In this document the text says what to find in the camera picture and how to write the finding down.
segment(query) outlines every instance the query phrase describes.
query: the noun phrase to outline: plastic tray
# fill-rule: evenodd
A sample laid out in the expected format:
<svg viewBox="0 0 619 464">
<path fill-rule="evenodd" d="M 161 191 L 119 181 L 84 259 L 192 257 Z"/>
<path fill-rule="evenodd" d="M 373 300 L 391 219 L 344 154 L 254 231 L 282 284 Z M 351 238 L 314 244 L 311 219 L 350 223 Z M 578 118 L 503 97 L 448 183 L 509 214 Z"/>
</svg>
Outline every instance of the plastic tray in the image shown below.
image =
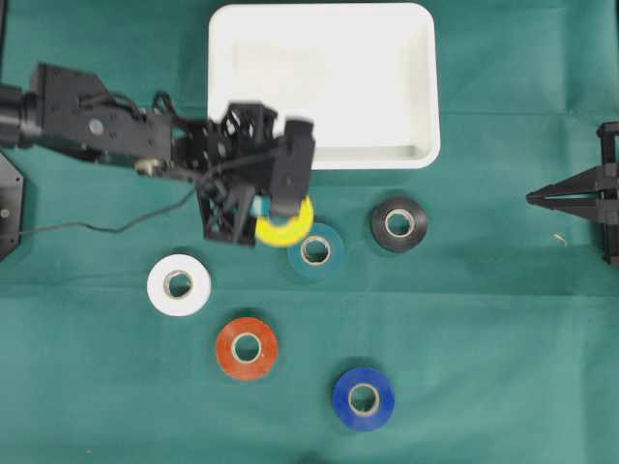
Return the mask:
<svg viewBox="0 0 619 464">
<path fill-rule="evenodd" d="M 208 112 L 315 123 L 314 169 L 407 169 L 440 150 L 434 23 L 412 3 L 230 5 L 209 25 Z"/>
</svg>

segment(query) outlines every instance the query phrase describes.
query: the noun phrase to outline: orange tape roll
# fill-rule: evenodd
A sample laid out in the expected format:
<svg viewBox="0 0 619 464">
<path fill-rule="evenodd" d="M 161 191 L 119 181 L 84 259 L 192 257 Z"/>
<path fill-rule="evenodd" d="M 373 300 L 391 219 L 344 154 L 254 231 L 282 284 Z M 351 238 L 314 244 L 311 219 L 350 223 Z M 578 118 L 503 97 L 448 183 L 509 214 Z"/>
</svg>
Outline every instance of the orange tape roll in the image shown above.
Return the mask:
<svg viewBox="0 0 619 464">
<path fill-rule="evenodd" d="M 250 360 L 243 360 L 237 353 L 237 343 L 245 336 L 255 338 L 258 344 L 257 354 Z M 238 380 L 259 379 L 278 358 L 278 339 L 269 326 L 254 317 L 229 322 L 218 335 L 215 347 L 220 367 Z"/>
</svg>

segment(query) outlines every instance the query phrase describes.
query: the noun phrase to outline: yellow tape roll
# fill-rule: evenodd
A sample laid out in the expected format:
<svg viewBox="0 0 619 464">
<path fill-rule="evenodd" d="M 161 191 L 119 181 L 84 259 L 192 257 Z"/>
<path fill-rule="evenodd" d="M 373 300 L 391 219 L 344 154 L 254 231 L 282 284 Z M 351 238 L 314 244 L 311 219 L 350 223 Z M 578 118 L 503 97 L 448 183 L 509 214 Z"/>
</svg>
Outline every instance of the yellow tape roll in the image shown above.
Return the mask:
<svg viewBox="0 0 619 464">
<path fill-rule="evenodd" d="M 301 242 L 313 225 L 313 205 L 308 196 L 301 202 L 299 215 L 287 223 L 274 225 L 268 217 L 259 217 L 255 225 L 255 238 L 271 247 L 291 247 Z"/>
</svg>

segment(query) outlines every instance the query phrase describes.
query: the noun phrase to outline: black mount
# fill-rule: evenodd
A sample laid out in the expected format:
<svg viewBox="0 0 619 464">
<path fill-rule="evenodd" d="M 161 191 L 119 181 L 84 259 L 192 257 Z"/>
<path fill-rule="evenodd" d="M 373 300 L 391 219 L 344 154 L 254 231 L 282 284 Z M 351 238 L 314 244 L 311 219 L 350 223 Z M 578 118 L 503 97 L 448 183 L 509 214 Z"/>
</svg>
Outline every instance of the black mount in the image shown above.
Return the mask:
<svg viewBox="0 0 619 464">
<path fill-rule="evenodd" d="M 95 74 L 48 64 L 35 69 L 29 92 L 0 85 L 0 146 L 36 144 L 144 176 L 194 182 L 204 236 L 247 246 L 255 243 L 256 196 L 269 198 L 270 214 L 292 217 L 310 185 L 312 123 L 288 120 L 274 136 L 276 118 L 274 110 L 250 102 L 231 104 L 219 123 L 185 119 L 164 92 L 152 107 L 138 108 Z"/>
<path fill-rule="evenodd" d="M 21 173 L 0 153 L 0 261 L 19 245 L 24 183 Z"/>
<path fill-rule="evenodd" d="M 619 123 L 604 123 L 597 131 L 602 164 L 526 195 L 532 204 L 585 218 L 602 225 L 604 261 L 619 266 L 619 169 L 615 138 Z M 588 194 L 589 196 L 556 198 Z"/>
</svg>

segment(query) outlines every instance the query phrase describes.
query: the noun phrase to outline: cable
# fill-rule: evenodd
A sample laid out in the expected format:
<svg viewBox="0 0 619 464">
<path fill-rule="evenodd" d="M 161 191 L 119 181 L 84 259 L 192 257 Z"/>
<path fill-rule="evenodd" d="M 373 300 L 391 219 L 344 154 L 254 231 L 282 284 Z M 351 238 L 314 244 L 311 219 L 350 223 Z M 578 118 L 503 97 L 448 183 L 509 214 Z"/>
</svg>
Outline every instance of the cable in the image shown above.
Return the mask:
<svg viewBox="0 0 619 464">
<path fill-rule="evenodd" d="M 84 96 L 79 99 L 79 106 L 97 106 L 103 103 L 108 103 L 112 100 L 116 103 L 116 100 L 121 102 L 125 102 L 129 106 L 129 110 L 132 113 L 134 119 L 138 119 L 142 116 L 137 104 L 135 101 L 127 97 L 125 94 L 121 94 L 118 92 L 101 92 L 100 94 Z"/>
<path fill-rule="evenodd" d="M 14 237 L 15 235 L 17 236 L 24 236 L 24 235 L 32 235 L 32 234 L 38 234 L 40 232 L 49 232 L 52 230 L 58 230 L 58 229 L 64 229 L 64 228 L 69 228 L 69 227 L 84 227 L 86 229 L 95 231 L 95 232 L 102 232 L 102 233 L 107 233 L 107 234 L 120 234 L 123 233 L 129 229 L 131 229 L 132 227 L 138 225 L 140 222 L 143 222 L 145 220 L 151 219 L 151 218 L 155 218 L 157 216 L 161 216 L 164 215 L 166 213 L 169 213 L 171 211 L 177 210 L 183 206 L 185 206 L 185 204 L 190 200 L 190 198 L 192 198 L 193 194 L 197 191 L 199 191 L 200 188 L 202 188 L 204 186 L 204 184 L 209 181 L 214 174 L 222 174 L 223 171 L 226 171 L 228 169 L 233 169 L 235 167 L 241 167 L 241 166 L 245 166 L 248 164 L 255 164 L 255 163 L 259 163 L 259 162 L 263 162 L 266 160 L 270 160 L 272 158 L 274 158 L 276 155 L 272 155 L 272 154 L 268 154 L 268 155 L 256 155 L 256 156 L 252 156 L 252 157 L 243 157 L 243 158 L 238 158 L 238 159 L 232 159 L 230 161 L 226 161 L 223 162 L 221 164 L 218 164 L 217 166 L 214 166 L 212 168 L 210 168 L 208 171 L 206 171 L 204 173 L 204 175 L 202 177 L 200 177 L 200 179 L 198 179 L 195 184 L 193 185 L 192 189 L 190 191 L 188 191 L 185 195 L 183 195 L 183 197 L 181 197 L 181 199 L 175 203 L 172 203 L 170 205 L 164 206 L 162 208 L 159 208 L 155 211 L 152 211 L 151 213 L 147 213 L 145 215 L 141 215 L 138 216 L 132 220 L 130 220 L 129 222 L 127 222 L 124 225 L 121 225 L 120 227 L 99 227 L 97 225 L 93 225 L 91 223 L 88 222 L 82 222 L 82 221 L 72 221 L 72 222 L 61 222 L 59 224 L 53 224 L 53 225 L 48 225 L 45 227 L 39 227 L 36 229 L 28 229 L 28 230 L 21 230 L 15 234 L 4 234 L 4 235 L 0 235 L 0 239 L 9 239 Z"/>
</svg>

